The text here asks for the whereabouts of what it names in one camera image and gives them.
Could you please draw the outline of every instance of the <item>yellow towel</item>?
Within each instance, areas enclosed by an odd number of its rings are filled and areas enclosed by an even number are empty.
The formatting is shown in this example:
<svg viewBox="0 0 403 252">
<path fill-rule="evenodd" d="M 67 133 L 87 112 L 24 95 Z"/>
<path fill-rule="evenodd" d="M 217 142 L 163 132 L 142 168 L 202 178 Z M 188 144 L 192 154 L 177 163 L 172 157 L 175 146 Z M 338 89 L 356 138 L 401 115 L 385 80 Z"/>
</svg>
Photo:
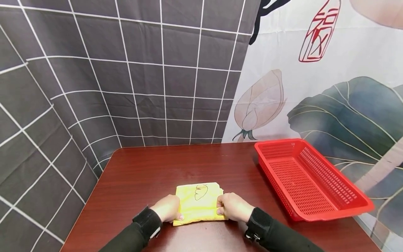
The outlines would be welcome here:
<svg viewBox="0 0 403 252">
<path fill-rule="evenodd" d="M 217 197 L 223 190 L 217 183 L 204 183 L 177 186 L 176 196 L 181 200 L 179 212 L 183 214 L 183 221 L 174 221 L 174 226 L 196 221 L 223 221 L 224 216 L 218 215 Z"/>
</svg>

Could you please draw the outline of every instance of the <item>black wrist strap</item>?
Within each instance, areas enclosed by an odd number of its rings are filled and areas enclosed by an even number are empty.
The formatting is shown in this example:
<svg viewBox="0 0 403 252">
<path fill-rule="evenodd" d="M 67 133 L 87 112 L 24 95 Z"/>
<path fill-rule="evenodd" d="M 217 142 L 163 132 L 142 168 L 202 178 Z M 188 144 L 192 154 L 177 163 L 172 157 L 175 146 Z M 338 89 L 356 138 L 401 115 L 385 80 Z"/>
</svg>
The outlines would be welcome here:
<svg viewBox="0 0 403 252">
<path fill-rule="evenodd" d="M 248 229 L 245 232 L 245 237 L 251 241 L 260 241 L 267 236 L 272 225 L 273 218 L 265 213 L 262 209 L 256 207 L 253 209 L 249 218 Z"/>
<path fill-rule="evenodd" d="M 140 226 L 140 232 L 145 242 L 157 236 L 161 230 L 162 222 L 158 214 L 146 206 L 139 214 L 134 216 L 133 222 Z"/>
</svg>

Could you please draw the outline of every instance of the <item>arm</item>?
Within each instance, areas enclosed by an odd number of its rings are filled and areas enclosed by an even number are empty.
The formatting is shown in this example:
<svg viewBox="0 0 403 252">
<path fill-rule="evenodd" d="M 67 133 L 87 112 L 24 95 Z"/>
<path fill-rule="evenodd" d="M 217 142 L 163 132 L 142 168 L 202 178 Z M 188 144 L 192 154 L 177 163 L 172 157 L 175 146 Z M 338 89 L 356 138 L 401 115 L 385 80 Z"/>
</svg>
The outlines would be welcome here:
<svg viewBox="0 0 403 252">
<path fill-rule="evenodd" d="M 273 219 L 270 215 L 263 212 L 260 208 L 255 208 L 247 223 L 252 233 L 258 233 L 254 230 L 253 218 L 259 216 L 256 223 L 259 226 L 268 227 L 263 232 L 259 244 L 271 252 L 324 252 L 306 237 L 302 236 L 293 229 Z"/>
<path fill-rule="evenodd" d="M 310 240 L 281 224 L 260 208 L 255 208 L 235 193 L 220 195 L 217 214 L 247 223 L 246 235 L 257 234 L 258 243 L 271 252 L 324 252 Z"/>
<path fill-rule="evenodd" d="M 140 252 L 147 243 L 148 240 L 141 233 L 139 224 L 133 222 L 108 242 L 100 252 Z"/>
<path fill-rule="evenodd" d="M 148 245 L 149 240 L 159 233 L 163 222 L 183 219 L 178 209 L 177 196 L 168 195 L 162 198 L 136 215 L 133 223 L 125 227 L 100 252 L 140 252 Z"/>
</svg>

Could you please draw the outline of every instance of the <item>gray checkered curtain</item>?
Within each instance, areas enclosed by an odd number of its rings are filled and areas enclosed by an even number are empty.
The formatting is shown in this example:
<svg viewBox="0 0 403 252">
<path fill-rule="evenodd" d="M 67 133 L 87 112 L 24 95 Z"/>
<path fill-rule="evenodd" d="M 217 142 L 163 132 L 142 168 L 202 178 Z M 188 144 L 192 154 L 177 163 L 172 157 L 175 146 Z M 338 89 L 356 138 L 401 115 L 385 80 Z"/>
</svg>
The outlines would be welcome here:
<svg viewBox="0 0 403 252">
<path fill-rule="evenodd" d="M 258 0 L 0 0 L 0 250 L 58 251 L 112 153 L 221 142 Z"/>
</svg>

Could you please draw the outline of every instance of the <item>person's left hand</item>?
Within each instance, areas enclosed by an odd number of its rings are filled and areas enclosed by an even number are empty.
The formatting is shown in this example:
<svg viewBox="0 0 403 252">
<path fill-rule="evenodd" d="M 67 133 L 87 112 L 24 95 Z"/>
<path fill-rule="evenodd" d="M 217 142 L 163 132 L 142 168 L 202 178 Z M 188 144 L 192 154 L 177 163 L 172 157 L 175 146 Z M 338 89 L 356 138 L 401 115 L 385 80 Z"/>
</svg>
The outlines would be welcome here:
<svg viewBox="0 0 403 252">
<path fill-rule="evenodd" d="M 183 215 L 179 211 L 180 200 L 178 196 L 169 194 L 168 196 L 160 199 L 155 205 L 150 207 L 158 214 L 162 222 L 183 220 Z"/>
</svg>

